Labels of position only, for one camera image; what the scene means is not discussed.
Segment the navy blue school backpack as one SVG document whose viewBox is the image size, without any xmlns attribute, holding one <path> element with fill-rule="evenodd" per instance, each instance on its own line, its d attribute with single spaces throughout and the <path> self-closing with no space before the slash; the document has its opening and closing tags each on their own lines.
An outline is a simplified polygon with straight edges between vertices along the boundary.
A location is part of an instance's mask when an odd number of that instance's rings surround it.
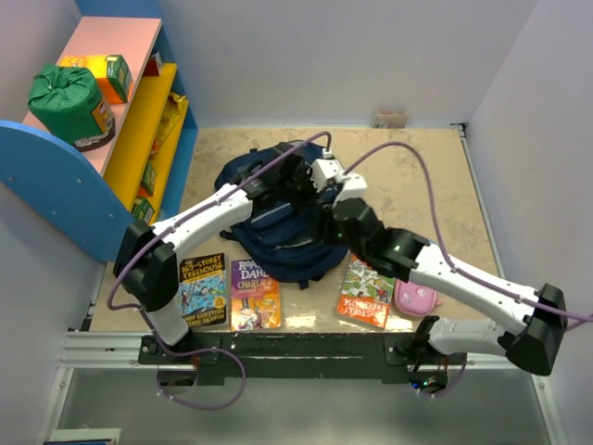
<svg viewBox="0 0 593 445">
<path fill-rule="evenodd" d="M 310 166 L 322 155 L 322 147 L 309 143 L 293 155 L 302 156 Z M 306 288 L 310 281 L 321 280 L 347 255 L 344 246 L 328 246 L 312 238 L 315 202 L 302 211 L 283 202 L 270 209 L 261 209 L 261 180 L 257 178 L 246 186 L 245 191 L 255 199 L 252 216 L 220 232 L 220 237 L 239 243 L 273 279 Z"/>
</svg>

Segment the pink pencil case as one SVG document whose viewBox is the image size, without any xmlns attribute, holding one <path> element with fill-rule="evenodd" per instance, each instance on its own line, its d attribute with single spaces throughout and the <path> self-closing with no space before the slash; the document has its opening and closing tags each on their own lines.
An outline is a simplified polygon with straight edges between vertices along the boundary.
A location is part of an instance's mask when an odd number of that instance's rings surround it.
<svg viewBox="0 0 593 445">
<path fill-rule="evenodd" d="M 432 288 L 401 280 L 396 282 L 393 301 L 399 312 L 411 317 L 430 315 L 442 305 L 442 300 Z"/>
</svg>

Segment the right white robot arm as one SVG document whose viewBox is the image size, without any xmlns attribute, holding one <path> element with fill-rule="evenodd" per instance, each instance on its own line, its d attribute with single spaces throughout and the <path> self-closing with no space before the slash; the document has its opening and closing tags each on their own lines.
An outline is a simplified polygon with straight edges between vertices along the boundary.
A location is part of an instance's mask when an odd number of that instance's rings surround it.
<svg viewBox="0 0 593 445">
<path fill-rule="evenodd" d="M 483 314 L 481 320 L 426 316 L 407 347 L 425 364 L 457 353 L 506 358 L 533 375 L 550 375 L 567 317 L 562 291 L 519 285 L 455 262 L 427 238 L 386 227 L 360 197 L 315 204 L 313 234 L 328 245 L 343 245 L 377 273 L 429 287 Z"/>
</svg>

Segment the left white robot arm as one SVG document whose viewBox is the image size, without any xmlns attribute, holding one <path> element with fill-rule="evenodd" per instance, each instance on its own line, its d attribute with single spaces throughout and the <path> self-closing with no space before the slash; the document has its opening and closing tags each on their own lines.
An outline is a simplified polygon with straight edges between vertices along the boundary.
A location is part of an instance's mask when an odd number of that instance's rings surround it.
<svg viewBox="0 0 593 445">
<path fill-rule="evenodd" d="M 331 176 L 327 157 L 307 159 L 301 153 L 268 162 L 254 160 L 231 172 L 216 193 L 189 210 L 152 226 L 128 227 L 114 266 L 115 288 L 123 287 L 160 340 L 159 352 L 171 363 L 185 362 L 192 352 L 189 327 L 175 302 L 179 266 L 192 250 L 256 210 L 278 203 L 301 210 L 314 203 Z"/>
</svg>

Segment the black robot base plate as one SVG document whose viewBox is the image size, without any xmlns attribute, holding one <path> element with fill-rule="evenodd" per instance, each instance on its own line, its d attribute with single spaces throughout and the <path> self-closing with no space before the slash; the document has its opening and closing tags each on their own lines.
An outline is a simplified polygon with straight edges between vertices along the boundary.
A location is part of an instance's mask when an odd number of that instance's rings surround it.
<svg viewBox="0 0 593 445">
<path fill-rule="evenodd" d="M 221 386 L 239 378 L 241 370 L 230 351 L 244 365 L 249 378 L 265 379 L 370 379 L 384 384 L 408 384 L 446 366 L 462 364 L 457 353 L 446 359 L 434 352 L 414 349 L 412 333 L 282 333 L 194 332 L 173 350 L 205 349 L 193 359 L 175 357 L 153 336 L 144 336 L 138 362 L 155 365 L 158 381 L 175 380 L 199 386 Z"/>
</svg>

